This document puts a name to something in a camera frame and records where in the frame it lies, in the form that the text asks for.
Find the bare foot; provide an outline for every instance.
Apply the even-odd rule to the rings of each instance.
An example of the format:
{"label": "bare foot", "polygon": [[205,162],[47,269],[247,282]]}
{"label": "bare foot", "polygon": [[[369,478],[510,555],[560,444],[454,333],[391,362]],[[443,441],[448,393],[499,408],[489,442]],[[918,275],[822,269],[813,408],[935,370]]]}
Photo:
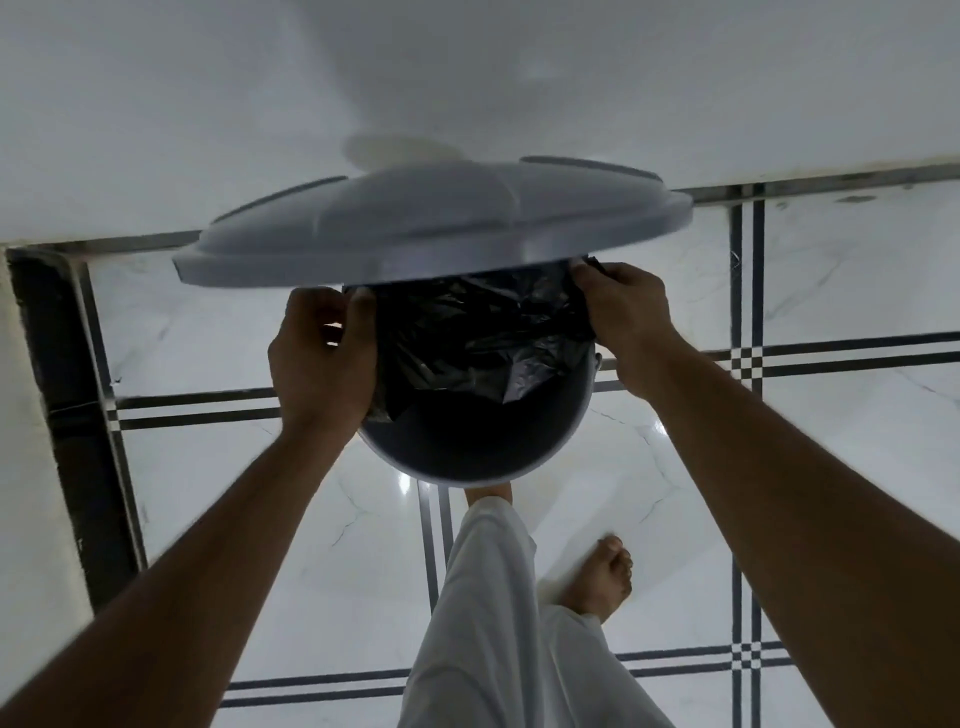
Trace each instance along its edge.
{"label": "bare foot", "polygon": [[500,496],[511,505],[514,504],[514,487],[510,484],[510,481],[497,485],[486,485],[482,488],[465,488],[464,495],[467,497],[467,508],[480,498],[487,496]]}
{"label": "bare foot", "polygon": [[633,590],[630,584],[633,567],[630,551],[623,547],[620,539],[616,536],[600,539],[558,603],[578,615],[595,615],[603,623]]}

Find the floor tile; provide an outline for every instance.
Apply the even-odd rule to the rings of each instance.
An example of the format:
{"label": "floor tile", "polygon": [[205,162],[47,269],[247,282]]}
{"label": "floor tile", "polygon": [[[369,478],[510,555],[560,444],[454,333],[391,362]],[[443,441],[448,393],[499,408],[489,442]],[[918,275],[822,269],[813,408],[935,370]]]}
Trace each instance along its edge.
{"label": "floor tile", "polygon": [[106,255],[89,263],[115,394],[269,386],[267,345],[289,291],[185,285],[171,255]]}
{"label": "floor tile", "polygon": [[960,182],[770,200],[764,343],[960,329]]}
{"label": "floor tile", "polygon": [[[466,513],[450,493],[454,529]],[[569,443],[514,484],[537,542],[540,595],[556,597],[598,538],[622,539],[634,592],[605,625],[614,652],[729,643],[731,554],[653,410],[595,394]]]}
{"label": "floor tile", "polygon": [[832,725],[795,667],[770,667],[762,673],[760,719],[763,728],[829,728]]}
{"label": "floor tile", "polygon": [[675,728],[721,728],[732,723],[729,672],[646,677],[639,683]]}
{"label": "floor tile", "polygon": [[689,227],[656,240],[601,251],[660,276],[674,324],[698,349],[730,347],[730,227],[723,207],[697,207]]}
{"label": "floor tile", "polygon": [[[273,439],[276,421],[124,433],[151,559]],[[430,619],[416,491],[354,438],[311,503],[234,679],[409,667]]]}
{"label": "floor tile", "polygon": [[960,537],[960,364],[765,379],[763,396],[878,487]]}
{"label": "floor tile", "polygon": [[222,708],[213,728],[396,728],[399,695],[292,705]]}

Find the black garbage bag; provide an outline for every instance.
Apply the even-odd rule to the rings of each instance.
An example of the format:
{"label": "black garbage bag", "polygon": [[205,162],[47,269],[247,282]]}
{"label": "black garbage bag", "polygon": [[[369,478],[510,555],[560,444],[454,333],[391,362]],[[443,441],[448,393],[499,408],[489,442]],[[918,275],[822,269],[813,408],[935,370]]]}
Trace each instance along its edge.
{"label": "black garbage bag", "polygon": [[396,420],[424,392],[520,400],[569,374],[595,339],[566,261],[372,289],[375,422]]}

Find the leg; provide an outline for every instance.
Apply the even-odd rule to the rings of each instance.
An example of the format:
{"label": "leg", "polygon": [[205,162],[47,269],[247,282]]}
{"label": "leg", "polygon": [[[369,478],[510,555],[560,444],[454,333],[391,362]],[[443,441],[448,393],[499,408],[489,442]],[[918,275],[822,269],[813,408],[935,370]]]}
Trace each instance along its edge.
{"label": "leg", "polygon": [[467,490],[467,500],[399,724],[540,728],[536,547],[509,483]]}
{"label": "leg", "polygon": [[607,648],[600,624],[630,594],[633,562],[615,536],[603,539],[561,597],[545,607],[542,637],[548,710],[559,725],[672,725]]}

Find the trash can lid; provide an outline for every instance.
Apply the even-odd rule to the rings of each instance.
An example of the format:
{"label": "trash can lid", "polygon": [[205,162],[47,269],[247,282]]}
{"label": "trash can lid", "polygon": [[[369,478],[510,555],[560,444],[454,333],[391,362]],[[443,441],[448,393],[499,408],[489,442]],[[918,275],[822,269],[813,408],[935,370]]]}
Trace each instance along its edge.
{"label": "trash can lid", "polygon": [[174,255],[221,288],[382,283],[559,260],[686,226],[649,172],[581,159],[444,161],[302,184],[238,207]]}

